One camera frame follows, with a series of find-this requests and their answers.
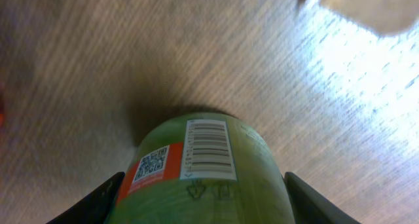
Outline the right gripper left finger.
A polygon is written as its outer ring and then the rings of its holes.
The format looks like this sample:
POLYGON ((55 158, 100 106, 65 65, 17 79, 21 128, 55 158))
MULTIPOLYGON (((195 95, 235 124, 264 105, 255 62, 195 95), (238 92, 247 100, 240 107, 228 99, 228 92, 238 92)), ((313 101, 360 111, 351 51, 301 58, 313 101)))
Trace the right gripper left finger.
POLYGON ((117 172, 64 213, 50 220, 47 224, 104 223, 113 207, 124 177, 124 172, 117 172))

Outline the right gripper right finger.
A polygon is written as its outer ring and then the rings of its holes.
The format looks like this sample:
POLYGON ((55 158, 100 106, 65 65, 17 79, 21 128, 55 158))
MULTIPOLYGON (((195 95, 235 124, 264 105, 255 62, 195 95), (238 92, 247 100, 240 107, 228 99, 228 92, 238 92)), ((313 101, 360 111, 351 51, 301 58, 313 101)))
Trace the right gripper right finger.
POLYGON ((296 223, 359 224, 296 174, 286 172, 284 182, 296 223))

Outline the green lidded jar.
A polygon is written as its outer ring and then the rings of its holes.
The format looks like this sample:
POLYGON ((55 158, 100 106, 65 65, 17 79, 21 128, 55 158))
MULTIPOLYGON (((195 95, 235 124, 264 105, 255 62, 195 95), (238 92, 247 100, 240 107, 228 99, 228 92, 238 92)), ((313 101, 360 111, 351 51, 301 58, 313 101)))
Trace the green lidded jar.
POLYGON ((193 113, 149 132, 107 223, 294 223, 269 146, 252 127, 193 113))

